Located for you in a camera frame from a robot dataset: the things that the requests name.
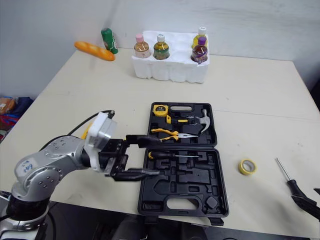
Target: white foam holder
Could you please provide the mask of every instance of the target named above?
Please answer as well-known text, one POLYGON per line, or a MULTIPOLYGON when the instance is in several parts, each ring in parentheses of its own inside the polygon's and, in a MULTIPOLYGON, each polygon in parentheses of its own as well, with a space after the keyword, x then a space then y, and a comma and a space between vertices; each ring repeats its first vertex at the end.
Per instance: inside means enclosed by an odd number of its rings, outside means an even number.
POLYGON ((178 33, 165 31, 143 31, 144 41, 149 44, 151 56, 136 57, 133 53, 132 62, 138 78, 156 80, 172 80, 174 82, 203 83, 210 63, 209 39, 207 38, 208 59, 201 64, 191 60, 194 37, 197 33, 178 33), (157 35, 164 34, 169 45, 170 56, 164 60, 154 58, 154 45, 157 35))

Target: white table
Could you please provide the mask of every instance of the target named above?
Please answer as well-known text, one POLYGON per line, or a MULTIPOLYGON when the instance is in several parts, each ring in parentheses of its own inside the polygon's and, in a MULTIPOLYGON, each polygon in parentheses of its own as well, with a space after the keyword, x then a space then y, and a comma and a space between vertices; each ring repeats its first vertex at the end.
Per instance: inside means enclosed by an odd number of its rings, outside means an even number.
MULTIPOLYGON (((191 84, 136 78, 131 54, 120 49, 114 62, 72 55, 0 145, 0 189, 11 190, 21 158, 95 112, 115 110, 113 137, 124 138, 147 134, 152 102, 207 102, 229 202, 224 227, 319 237, 319 222, 295 205, 274 160, 279 157, 308 197, 320 200, 313 191, 320 187, 320 114, 291 61, 211 56, 205 82, 191 84), (254 175, 238 172, 243 158, 257 163, 254 175)), ((144 152, 130 147, 127 167, 141 168, 144 152)), ((51 199, 136 214, 139 189, 140 182, 114 182, 87 169, 67 175, 51 199)), ((166 218, 210 224, 207 218, 166 218)))

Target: tape roll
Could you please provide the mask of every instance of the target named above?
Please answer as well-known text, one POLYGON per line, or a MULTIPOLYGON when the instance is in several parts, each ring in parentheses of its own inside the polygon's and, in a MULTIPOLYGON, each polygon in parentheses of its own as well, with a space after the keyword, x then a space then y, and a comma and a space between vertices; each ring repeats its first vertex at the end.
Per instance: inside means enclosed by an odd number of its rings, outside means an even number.
POLYGON ((243 159, 239 162, 238 169, 243 175, 251 175, 257 171, 257 165, 250 159, 243 159))

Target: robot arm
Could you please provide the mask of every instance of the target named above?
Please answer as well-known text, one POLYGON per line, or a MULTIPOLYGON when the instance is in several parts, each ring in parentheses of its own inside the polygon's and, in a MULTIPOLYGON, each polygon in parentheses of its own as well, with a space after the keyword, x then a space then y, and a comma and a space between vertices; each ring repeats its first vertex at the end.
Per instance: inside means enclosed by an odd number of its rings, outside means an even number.
POLYGON ((138 181, 159 174, 143 168, 125 170, 130 144, 145 147, 159 140, 143 135, 127 135, 127 140, 111 139, 117 125, 113 115, 114 111, 100 112, 85 139, 71 135, 57 137, 17 163, 14 170, 17 182, 0 214, 9 216, 0 221, 0 239, 4 232, 37 229, 48 213, 49 199, 57 184, 74 170, 92 168, 116 181, 138 181))

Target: pliers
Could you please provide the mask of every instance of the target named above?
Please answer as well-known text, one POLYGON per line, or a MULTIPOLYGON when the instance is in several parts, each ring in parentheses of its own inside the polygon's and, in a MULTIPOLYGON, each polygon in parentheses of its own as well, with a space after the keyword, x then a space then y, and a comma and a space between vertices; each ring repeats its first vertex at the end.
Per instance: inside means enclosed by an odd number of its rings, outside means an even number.
POLYGON ((168 137, 160 138, 161 142, 169 140, 169 139, 174 139, 174 140, 178 141, 179 138, 186 139, 186 138, 197 138, 198 137, 198 135, 192 135, 192 134, 188 134, 188 133, 179 133, 178 131, 170 131, 170 130, 163 129, 163 128, 151 129, 151 132, 152 133, 165 133, 165 134, 171 135, 168 137))

